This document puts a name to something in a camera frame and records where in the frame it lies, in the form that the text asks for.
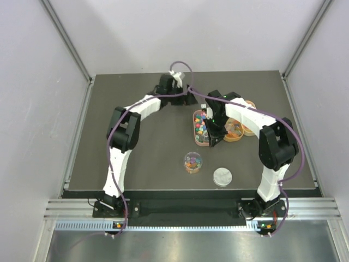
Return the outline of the pink tray of block candies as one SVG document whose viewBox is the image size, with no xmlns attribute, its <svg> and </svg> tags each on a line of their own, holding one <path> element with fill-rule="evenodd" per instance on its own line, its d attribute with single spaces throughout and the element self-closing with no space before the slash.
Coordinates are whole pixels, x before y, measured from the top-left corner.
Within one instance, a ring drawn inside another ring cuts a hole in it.
<svg viewBox="0 0 349 262">
<path fill-rule="evenodd" d="M 196 110 L 192 115 L 194 141 L 201 147 L 209 146 L 208 130 L 204 122 L 206 116 L 207 114 L 203 110 Z"/>
</svg>

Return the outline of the yellow tray of popsicle candies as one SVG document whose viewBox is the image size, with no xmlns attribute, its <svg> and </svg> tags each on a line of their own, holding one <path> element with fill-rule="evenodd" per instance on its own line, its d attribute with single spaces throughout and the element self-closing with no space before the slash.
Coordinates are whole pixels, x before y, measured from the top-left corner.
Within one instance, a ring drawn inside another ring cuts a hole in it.
<svg viewBox="0 0 349 262">
<path fill-rule="evenodd" d="M 229 118 L 225 124 L 226 134 L 224 140 L 226 142 L 236 142 L 239 141 L 243 135 L 244 130 L 240 122 L 234 118 Z"/>
</svg>

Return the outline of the orange tray of star candies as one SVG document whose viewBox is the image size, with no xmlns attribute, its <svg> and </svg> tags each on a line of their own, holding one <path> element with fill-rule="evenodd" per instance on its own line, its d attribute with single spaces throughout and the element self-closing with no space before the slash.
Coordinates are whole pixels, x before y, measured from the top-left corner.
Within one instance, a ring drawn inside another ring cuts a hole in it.
<svg viewBox="0 0 349 262">
<path fill-rule="evenodd" d="M 252 119 L 252 111 L 250 109 L 255 109 L 255 104 L 251 101 L 245 101 L 245 113 L 241 118 L 241 124 L 245 136 L 255 136 L 256 135 L 256 124 Z"/>
</svg>

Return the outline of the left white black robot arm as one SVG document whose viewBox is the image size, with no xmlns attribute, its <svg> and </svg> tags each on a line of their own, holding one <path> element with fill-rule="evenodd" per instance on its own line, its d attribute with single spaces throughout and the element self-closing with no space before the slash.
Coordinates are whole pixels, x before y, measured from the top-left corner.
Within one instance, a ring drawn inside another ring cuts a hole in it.
<svg viewBox="0 0 349 262">
<path fill-rule="evenodd" d="M 127 163 L 136 147 L 141 122 L 166 105 L 186 106 L 197 104 L 192 93 L 183 88 L 183 74 L 163 74 L 159 83 L 142 99 L 126 107 L 116 107 L 107 131 L 107 178 L 103 186 L 105 196 L 100 199 L 111 216 L 128 217 L 124 193 Z"/>
</svg>

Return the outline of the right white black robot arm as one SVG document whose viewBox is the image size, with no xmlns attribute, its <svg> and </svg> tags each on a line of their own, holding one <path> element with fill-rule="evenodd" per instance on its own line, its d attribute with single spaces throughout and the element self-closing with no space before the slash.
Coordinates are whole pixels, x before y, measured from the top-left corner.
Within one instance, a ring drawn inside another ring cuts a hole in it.
<svg viewBox="0 0 349 262">
<path fill-rule="evenodd" d="M 231 92 L 222 96 L 212 91 L 206 96 L 207 118 L 204 120 L 210 147 L 227 135 L 228 119 L 237 120 L 258 138 L 258 156 L 263 165 L 260 185 L 252 202 L 253 216 L 267 216 L 280 199 L 280 186 L 286 171 L 299 152 L 299 138 L 288 118 L 276 118 L 260 112 L 240 95 Z"/>
</svg>

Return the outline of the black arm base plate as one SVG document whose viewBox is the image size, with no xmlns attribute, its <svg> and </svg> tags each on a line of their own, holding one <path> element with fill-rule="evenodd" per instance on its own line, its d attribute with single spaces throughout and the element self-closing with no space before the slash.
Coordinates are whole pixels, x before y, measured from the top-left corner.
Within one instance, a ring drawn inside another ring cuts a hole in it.
<svg viewBox="0 0 349 262">
<path fill-rule="evenodd" d="M 189 215 L 213 215 L 214 218 L 257 218 L 283 216 L 284 201 L 279 200 L 263 208 L 256 200 L 243 199 L 131 199 L 127 206 L 122 200 L 107 204 L 101 200 L 94 204 L 94 218 L 164 219 L 169 215 L 180 218 Z"/>
</svg>

